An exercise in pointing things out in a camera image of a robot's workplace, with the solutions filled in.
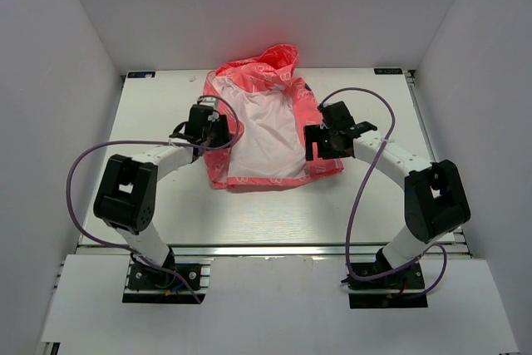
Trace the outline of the pink patterned hooded jacket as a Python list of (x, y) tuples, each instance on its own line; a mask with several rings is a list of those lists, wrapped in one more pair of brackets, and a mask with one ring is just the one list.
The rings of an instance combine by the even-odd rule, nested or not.
[(203, 93), (221, 97), (219, 109), (238, 137), (204, 156), (215, 189), (291, 189), (342, 172), (340, 160), (305, 159), (303, 129), (321, 115), (312, 90), (294, 75), (298, 63), (297, 47), (278, 44), (207, 74)]

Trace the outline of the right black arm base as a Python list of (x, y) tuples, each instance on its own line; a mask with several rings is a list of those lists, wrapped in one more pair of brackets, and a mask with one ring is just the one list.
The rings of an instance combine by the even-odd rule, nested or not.
[(425, 279), (419, 264), (371, 281), (359, 281), (348, 275), (341, 285), (347, 288), (350, 309), (428, 307)]

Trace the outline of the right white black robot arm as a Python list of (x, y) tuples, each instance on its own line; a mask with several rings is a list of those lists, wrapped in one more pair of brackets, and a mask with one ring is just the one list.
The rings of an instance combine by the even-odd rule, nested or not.
[(323, 121), (304, 128), (305, 157), (333, 160), (352, 157), (368, 163), (404, 194), (404, 227), (377, 252), (373, 270), (358, 281), (377, 280), (392, 288), (438, 239), (468, 222), (470, 206), (457, 166), (430, 161), (390, 141), (372, 123), (355, 122), (344, 102), (318, 107)]

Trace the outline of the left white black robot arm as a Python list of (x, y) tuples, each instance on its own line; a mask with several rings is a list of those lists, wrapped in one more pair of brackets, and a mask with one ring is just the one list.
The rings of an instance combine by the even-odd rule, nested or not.
[(137, 262), (147, 265), (147, 278), (159, 288), (175, 280), (174, 255), (152, 222), (157, 185), (167, 175), (190, 165), (205, 152), (230, 146), (228, 117), (215, 103), (194, 104), (162, 145), (143, 153), (113, 155), (96, 193), (94, 215), (115, 230)]

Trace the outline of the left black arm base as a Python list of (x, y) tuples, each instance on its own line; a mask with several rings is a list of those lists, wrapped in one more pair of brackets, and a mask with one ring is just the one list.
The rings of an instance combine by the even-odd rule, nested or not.
[(129, 262), (122, 303), (199, 305), (203, 302), (210, 278), (210, 262), (176, 260), (173, 274), (153, 269), (135, 258)]

